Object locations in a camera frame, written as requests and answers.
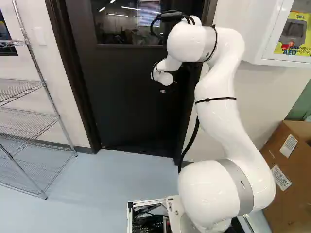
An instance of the yellow aed label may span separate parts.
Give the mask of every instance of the yellow aed label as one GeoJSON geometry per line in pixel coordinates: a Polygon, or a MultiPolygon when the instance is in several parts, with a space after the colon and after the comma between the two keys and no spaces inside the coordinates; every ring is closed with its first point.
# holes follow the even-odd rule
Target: yellow aed label
{"type": "Polygon", "coordinates": [[[311,14],[290,12],[282,35],[276,45],[275,54],[288,56],[311,55],[311,14]]]}

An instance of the door frame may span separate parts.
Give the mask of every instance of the door frame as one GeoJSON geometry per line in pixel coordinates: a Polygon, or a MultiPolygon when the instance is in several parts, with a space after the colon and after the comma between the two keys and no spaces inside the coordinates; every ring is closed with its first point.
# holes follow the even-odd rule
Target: door frame
{"type": "Polygon", "coordinates": [[[96,154],[101,148],[96,121],[83,79],[80,60],[71,32],[71,25],[64,0],[45,0],[54,36],[58,45],[65,71],[76,100],[80,116],[91,146],[96,154]]]}
{"type": "MultiPolygon", "coordinates": [[[[70,20],[67,12],[66,2],[64,0],[45,0],[48,14],[50,17],[54,36],[59,48],[59,52],[68,76],[68,80],[76,100],[78,110],[81,115],[83,125],[93,153],[97,153],[101,148],[101,139],[96,125],[94,113],[91,109],[91,103],[88,96],[80,59],[75,46],[74,37],[71,30],[70,20]]],[[[211,25],[217,0],[204,0],[202,9],[202,23],[211,25]]],[[[198,81],[200,73],[200,64],[195,65],[195,71],[191,74],[189,86],[185,92],[186,103],[185,115],[180,122],[180,129],[177,140],[177,148],[174,153],[174,162],[177,165],[180,160],[182,148],[185,142],[188,123],[191,116],[192,106],[194,103],[194,87],[198,81]]]]}

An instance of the cardboard box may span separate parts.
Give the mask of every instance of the cardboard box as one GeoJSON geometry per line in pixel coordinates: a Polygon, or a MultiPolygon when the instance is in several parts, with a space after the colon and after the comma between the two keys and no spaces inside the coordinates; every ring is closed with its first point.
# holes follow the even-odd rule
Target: cardboard box
{"type": "Polygon", "coordinates": [[[283,121],[261,149],[276,180],[264,209],[274,233],[311,233],[311,122],[283,121]]]}

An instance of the black cable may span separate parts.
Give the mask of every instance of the black cable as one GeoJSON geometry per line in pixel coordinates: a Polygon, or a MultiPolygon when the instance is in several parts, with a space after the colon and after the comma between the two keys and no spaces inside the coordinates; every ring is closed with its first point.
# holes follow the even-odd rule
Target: black cable
{"type": "Polygon", "coordinates": [[[155,78],[154,78],[154,69],[155,69],[156,65],[159,64],[161,61],[156,62],[156,63],[152,66],[151,76],[152,76],[152,79],[153,79],[153,80],[155,80],[155,78]]]}
{"type": "Polygon", "coordinates": [[[195,104],[202,103],[202,102],[210,102],[210,101],[213,101],[213,100],[237,100],[237,98],[235,98],[235,97],[206,98],[204,100],[199,100],[199,101],[195,102],[195,104]]]}
{"type": "Polygon", "coordinates": [[[208,58],[204,62],[208,61],[212,57],[213,53],[216,50],[217,42],[218,42],[218,33],[217,33],[217,30],[216,30],[216,25],[214,24],[213,26],[210,26],[210,27],[212,27],[214,29],[214,31],[215,31],[215,44],[214,44],[214,48],[213,48],[212,52],[210,53],[210,55],[208,56],[208,58]]]}
{"type": "MultiPolygon", "coordinates": [[[[195,102],[195,104],[198,104],[198,103],[202,103],[202,102],[210,102],[210,101],[213,101],[213,100],[236,100],[237,98],[235,97],[217,97],[217,98],[206,98],[204,100],[199,100],[197,102],[195,102]]],[[[196,121],[195,121],[195,126],[194,126],[194,130],[193,130],[193,133],[192,133],[192,136],[190,138],[190,141],[189,143],[187,144],[186,148],[184,149],[184,151],[182,152],[181,156],[180,156],[180,160],[179,160],[179,163],[178,163],[178,173],[180,173],[181,171],[181,166],[182,166],[182,163],[183,163],[183,160],[184,160],[184,157],[186,155],[186,153],[189,151],[190,147],[192,146],[195,138],[196,138],[196,135],[198,133],[198,130],[199,130],[199,126],[200,126],[200,122],[199,122],[199,118],[198,116],[196,117],[196,121]]]]}
{"type": "Polygon", "coordinates": [[[176,20],[176,19],[182,20],[183,18],[186,19],[186,21],[187,21],[188,24],[191,25],[191,22],[192,22],[192,24],[195,25],[195,21],[194,21],[194,19],[193,19],[191,16],[188,16],[188,15],[186,15],[186,14],[180,12],[180,11],[177,11],[177,10],[168,10],[168,11],[164,11],[164,12],[162,12],[161,14],[158,14],[158,15],[155,17],[155,19],[152,20],[152,22],[151,22],[151,24],[150,24],[150,34],[153,35],[153,36],[155,36],[156,38],[158,38],[159,41],[162,41],[164,38],[163,38],[162,36],[159,36],[158,34],[156,34],[156,33],[154,32],[153,27],[154,27],[155,22],[161,21],[161,20],[166,20],[166,21],[167,21],[168,19],[170,19],[170,20],[173,20],[173,19],[175,19],[175,20],[176,20]]]}
{"type": "Polygon", "coordinates": [[[182,152],[182,154],[180,156],[180,160],[178,163],[178,173],[180,173],[180,171],[181,171],[181,166],[182,166],[182,163],[183,163],[183,160],[184,160],[186,153],[189,151],[190,147],[192,146],[192,144],[195,140],[195,137],[196,137],[198,130],[199,130],[199,126],[200,126],[199,118],[198,118],[198,116],[196,116],[196,121],[195,121],[195,126],[194,126],[192,136],[190,138],[189,143],[187,144],[186,148],[184,149],[184,151],[182,152]]]}

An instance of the metal stand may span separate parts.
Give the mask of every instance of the metal stand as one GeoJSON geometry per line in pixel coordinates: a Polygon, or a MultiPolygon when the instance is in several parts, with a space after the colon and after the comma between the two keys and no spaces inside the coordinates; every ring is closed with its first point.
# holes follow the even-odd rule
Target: metal stand
{"type": "Polygon", "coordinates": [[[40,82],[0,79],[0,185],[47,199],[45,191],[72,155],[77,157],[77,152],[43,78],[16,1],[12,0],[12,4],[24,39],[0,40],[0,48],[27,46],[40,82]],[[42,87],[52,105],[54,115],[2,107],[42,87]],[[42,147],[36,139],[57,122],[62,128],[70,149],[44,145],[43,148],[54,150],[53,155],[50,154],[50,150],[40,155],[33,151],[26,155],[20,154],[28,145],[42,147]]]}
{"type": "Polygon", "coordinates": [[[27,41],[26,44],[27,44],[29,53],[30,53],[31,58],[32,58],[32,60],[33,60],[33,62],[34,62],[34,65],[35,65],[35,68],[36,68],[36,70],[37,70],[37,72],[38,72],[39,78],[40,78],[40,80],[42,81],[44,90],[45,90],[45,92],[47,93],[47,96],[48,96],[49,101],[50,101],[50,103],[51,103],[51,105],[52,105],[52,107],[53,107],[53,110],[54,110],[55,115],[58,116],[58,122],[59,122],[60,126],[62,127],[62,130],[63,130],[63,132],[64,132],[64,135],[65,135],[66,139],[68,140],[68,143],[69,143],[71,149],[73,149],[73,151],[75,152],[75,157],[77,157],[77,152],[75,151],[75,149],[74,149],[74,147],[73,147],[72,140],[71,140],[71,138],[70,138],[70,136],[69,136],[69,134],[68,134],[68,132],[67,132],[67,130],[66,130],[66,127],[65,127],[65,125],[64,125],[64,123],[63,123],[63,121],[62,121],[62,119],[61,119],[61,117],[60,117],[60,115],[59,115],[57,109],[56,109],[56,106],[55,106],[55,104],[54,104],[54,101],[53,101],[53,99],[52,99],[52,97],[51,97],[51,94],[50,94],[50,92],[49,92],[49,90],[48,90],[47,84],[46,84],[46,82],[45,82],[45,80],[44,80],[44,78],[43,78],[42,72],[41,72],[41,70],[40,70],[40,68],[39,68],[38,62],[37,62],[37,60],[36,60],[36,58],[35,58],[34,51],[33,51],[33,47],[32,47],[32,45],[31,45],[31,43],[29,42],[29,38],[28,38],[28,36],[27,36],[27,33],[26,33],[26,30],[25,30],[24,24],[23,24],[23,22],[22,22],[22,20],[21,20],[21,17],[20,17],[19,11],[18,11],[18,7],[17,7],[17,4],[16,4],[16,1],[15,1],[15,0],[12,0],[12,4],[13,4],[14,10],[15,10],[15,14],[16,14],[17,19],[18,19],[18,23],[19,23],[20,29],[21,29],[21,31],[22,31],[22,33],[23,33],[23,36],[24,36],[25,40],[27,41]]]}

